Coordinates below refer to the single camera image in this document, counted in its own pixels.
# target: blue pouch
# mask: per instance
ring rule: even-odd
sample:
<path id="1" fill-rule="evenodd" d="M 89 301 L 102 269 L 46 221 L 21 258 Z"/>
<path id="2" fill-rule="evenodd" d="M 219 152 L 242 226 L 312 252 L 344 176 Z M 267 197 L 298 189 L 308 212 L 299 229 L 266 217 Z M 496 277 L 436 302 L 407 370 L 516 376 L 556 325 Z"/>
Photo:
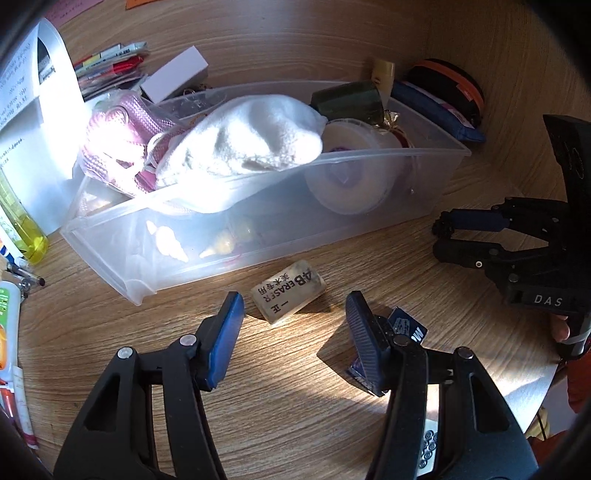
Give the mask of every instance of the blue pouch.
<path id="1" fill-rule="evenodd" d="M 484 142 L 486 137 L 449 103 L 409 82 L 394 82 L 392 98 L 409 106 L 462 142 Z"/>

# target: ab eraser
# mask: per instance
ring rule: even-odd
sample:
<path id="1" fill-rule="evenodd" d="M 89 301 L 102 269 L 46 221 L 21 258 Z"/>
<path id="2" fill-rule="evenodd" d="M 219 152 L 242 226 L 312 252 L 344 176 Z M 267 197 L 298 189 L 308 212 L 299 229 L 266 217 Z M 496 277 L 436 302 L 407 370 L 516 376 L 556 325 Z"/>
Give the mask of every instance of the ab eraser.
<path id="1" fill-rule="evenodd" d="M 326 290 L 326 283 L 306 260 L 298 260 L 251 290 L 255 305 L 272 326 L 297 312 Z"/>

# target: human hand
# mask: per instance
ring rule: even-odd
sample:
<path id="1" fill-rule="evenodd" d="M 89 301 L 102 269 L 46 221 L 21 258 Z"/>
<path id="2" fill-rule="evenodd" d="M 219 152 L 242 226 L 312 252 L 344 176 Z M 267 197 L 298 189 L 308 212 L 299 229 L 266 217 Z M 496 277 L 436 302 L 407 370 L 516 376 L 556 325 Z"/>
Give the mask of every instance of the human hand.
<path id="1" fill-rule="evenodd" d="M 568 319 L 565 315 L 550 314 L 550 331 L 552 338 L 557 342 L 563 342 L 570 336 L 570 328 L 566 323 Z"/>

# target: white roll of tape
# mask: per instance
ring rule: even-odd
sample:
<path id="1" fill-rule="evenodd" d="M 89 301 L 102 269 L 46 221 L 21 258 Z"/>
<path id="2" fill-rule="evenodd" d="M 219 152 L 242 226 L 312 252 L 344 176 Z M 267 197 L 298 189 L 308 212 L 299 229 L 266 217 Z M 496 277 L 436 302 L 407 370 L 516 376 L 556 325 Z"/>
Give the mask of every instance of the white roll of tape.
<path id="1" fill-rule="evenodd" d="M 371 126 L 353 119 L 329 122 L 322 135 L 323 152 L 402 148 L 395 135 L 384 138 Z M 326 208 L 341 215 L 358 215 L 379 206 L 389 195 L 403 161 L 370 158 L 310 166 L 305 173 L 308 188 Z"/>

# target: plastic bag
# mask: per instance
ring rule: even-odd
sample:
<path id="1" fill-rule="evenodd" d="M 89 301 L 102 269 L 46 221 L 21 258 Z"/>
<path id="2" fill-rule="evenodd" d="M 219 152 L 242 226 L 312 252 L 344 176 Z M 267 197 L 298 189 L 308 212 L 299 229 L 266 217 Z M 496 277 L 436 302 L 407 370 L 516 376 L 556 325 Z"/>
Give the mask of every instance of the plastic bag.
<path id="1" fill-rule="evenodd" d="M 130 197 L 153 192 L 155 175 L 145 168 L 148 153 L 158 162 L 168 140 L 186 130 L 148 110 L 137 93 L 115 90 L 96 104 L 78 162 L 87 176 Z M 150 144 L 155 135 L 160 141 Z"/>

